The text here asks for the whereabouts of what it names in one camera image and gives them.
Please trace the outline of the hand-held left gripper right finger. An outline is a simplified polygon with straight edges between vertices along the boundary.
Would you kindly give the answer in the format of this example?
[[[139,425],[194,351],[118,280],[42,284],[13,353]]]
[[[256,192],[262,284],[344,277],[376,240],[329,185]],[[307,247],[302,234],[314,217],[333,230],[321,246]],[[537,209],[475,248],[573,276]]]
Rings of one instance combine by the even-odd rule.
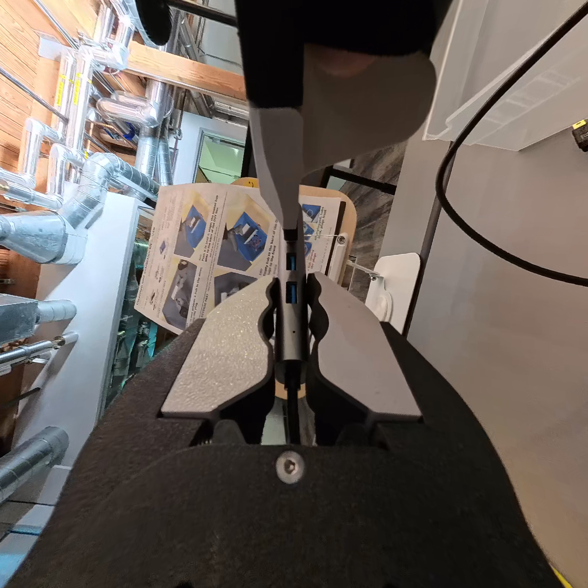
[[[419,420],[418,407],[377,317],[322,273],[307,276],[313,337],[307,375],[365,420]]]

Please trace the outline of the printed instruction sheet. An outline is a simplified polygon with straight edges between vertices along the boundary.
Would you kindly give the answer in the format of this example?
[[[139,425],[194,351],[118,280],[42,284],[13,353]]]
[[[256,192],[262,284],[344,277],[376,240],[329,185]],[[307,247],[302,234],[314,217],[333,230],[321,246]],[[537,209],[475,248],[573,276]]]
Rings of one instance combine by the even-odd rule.
[[[175,334],[261,277],[277,277],[282,229],[252,178],[162,187],[135,309]]]

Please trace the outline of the white stand base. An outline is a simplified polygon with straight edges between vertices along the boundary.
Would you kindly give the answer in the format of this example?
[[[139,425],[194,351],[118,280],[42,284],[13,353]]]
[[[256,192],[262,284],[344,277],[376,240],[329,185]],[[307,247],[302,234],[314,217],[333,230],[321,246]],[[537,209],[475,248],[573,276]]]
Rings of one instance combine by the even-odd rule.
[[[397,254],[381,257],[374,269],[349,260],[346,243],[334,239],[334,250],[327,267],[329,279],[339,283],[347,267],[363,272],[370,278],[365,305],[381,322],[392,325],[400,334],[405,331],[409,310],[420,274],[418,254]]]

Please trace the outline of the silver air duct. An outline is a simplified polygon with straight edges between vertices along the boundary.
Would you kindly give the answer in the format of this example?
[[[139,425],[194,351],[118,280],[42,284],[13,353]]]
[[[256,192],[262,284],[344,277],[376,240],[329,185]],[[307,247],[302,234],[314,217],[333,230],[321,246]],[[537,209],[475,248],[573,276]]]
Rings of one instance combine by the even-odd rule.
[[[76,265],[83,258],[87,231],[101,213],[110,188],[140,201],[158,198],[172,184],[168,87],[151,80],[146,95],[113,92],[102,97],[94,77],[128,66],[129,44],[138,32],[149,47],[166,51],[147,37],[135,1],[109,1],[99,11],[92,37],[79,37],[76,51],[59,52],[55,122],[28,118],[18,172],[1,169],[1,196],[39,210],[1,215],[1,245],[37,263]],[[135,163],[103,151],[90,153],[87,123],[113,123],[116,138],[137,139]]]

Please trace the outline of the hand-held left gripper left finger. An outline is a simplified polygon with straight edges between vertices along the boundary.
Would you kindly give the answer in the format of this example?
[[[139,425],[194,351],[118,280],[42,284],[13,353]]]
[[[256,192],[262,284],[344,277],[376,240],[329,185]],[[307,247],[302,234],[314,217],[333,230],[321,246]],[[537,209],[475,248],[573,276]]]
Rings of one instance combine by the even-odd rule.
[[[164,417],[220,419],[234,407],[266,416],[275,402],[273,293],[260,277],[215,307],[161,406]]]

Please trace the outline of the person's right hand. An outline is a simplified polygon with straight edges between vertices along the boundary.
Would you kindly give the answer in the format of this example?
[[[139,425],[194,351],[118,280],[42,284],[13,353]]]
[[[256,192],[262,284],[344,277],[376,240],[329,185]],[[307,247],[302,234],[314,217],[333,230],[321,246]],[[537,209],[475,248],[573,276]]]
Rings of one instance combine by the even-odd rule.
[[[321,70],[334,77],[354,77],[377,60],[376,56],[317,46],[315,60]]]

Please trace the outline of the grey metal usb hub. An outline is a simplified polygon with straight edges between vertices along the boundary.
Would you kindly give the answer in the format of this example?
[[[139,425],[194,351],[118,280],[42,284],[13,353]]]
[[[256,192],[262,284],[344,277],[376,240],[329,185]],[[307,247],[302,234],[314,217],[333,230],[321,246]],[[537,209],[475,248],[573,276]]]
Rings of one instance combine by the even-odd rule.
[[[282,231],[277,279],[277,360],[307,359],[306,263],[303,222]]]

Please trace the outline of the clear plastic bin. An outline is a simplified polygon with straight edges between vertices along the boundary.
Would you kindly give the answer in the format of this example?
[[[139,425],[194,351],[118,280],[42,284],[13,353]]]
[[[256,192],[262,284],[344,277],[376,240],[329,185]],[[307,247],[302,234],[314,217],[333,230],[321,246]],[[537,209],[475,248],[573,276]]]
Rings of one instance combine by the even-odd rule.
[[[497,88],[584,1],[453,1],[431,51],[423,140],[453,141]],[[520,151],[587,116],[587,18],[506,92],[466,145]]]

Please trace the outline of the wooden sheet board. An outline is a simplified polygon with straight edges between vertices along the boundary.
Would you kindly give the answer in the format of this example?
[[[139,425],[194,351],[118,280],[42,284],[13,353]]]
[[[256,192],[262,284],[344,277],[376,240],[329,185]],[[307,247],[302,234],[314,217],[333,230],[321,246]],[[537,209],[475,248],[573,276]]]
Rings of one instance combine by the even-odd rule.
[[[240,192],[229,190],[226,197],[226,229],[222,237],[215,269],[215,305],[253,283],[259,275],[276,275],[281,232],[275,218],[262,205],[254,207],[258,196],[258,180],[237,179],[233,185]],[[315,240],[316,235],[347,233],[350,245],[355,235],[357,214],[350,198],[335,189],[299,187],[302,208],[307,273],[327,275],[334,250],[334,239]]]

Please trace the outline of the black floor lamp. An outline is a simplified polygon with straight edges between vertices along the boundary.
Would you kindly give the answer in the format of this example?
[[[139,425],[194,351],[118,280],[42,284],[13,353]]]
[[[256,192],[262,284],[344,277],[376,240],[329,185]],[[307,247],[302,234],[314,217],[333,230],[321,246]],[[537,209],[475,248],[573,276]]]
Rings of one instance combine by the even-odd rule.
[[[235,16],[196,1],[135,1],[139,20],[149,40],[165,45],[172,34],[172,9],[237,28]]]

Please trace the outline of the wooden post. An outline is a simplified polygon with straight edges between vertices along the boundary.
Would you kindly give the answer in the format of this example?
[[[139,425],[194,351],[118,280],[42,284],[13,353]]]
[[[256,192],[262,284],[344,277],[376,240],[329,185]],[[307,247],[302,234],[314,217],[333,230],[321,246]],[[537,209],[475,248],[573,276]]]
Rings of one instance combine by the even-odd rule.
[[[136,41],[129,44],[127,71],[159,82],[245,103],[242,75],[173,55]]]

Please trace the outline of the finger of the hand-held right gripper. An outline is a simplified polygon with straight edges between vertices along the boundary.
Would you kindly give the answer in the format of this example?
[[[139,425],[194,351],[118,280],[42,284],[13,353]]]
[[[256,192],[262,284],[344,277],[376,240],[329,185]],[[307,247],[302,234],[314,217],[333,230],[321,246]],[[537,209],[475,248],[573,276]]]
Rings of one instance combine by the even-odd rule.
[[[381,56],[348,77],[327,73],[305,48],[303,178],[407,141],[426,119],[436,71],[422,52]]]
[[[261,198],[284,231],[299,217],[303,119],[292,107],[251,106],[251,137]]]

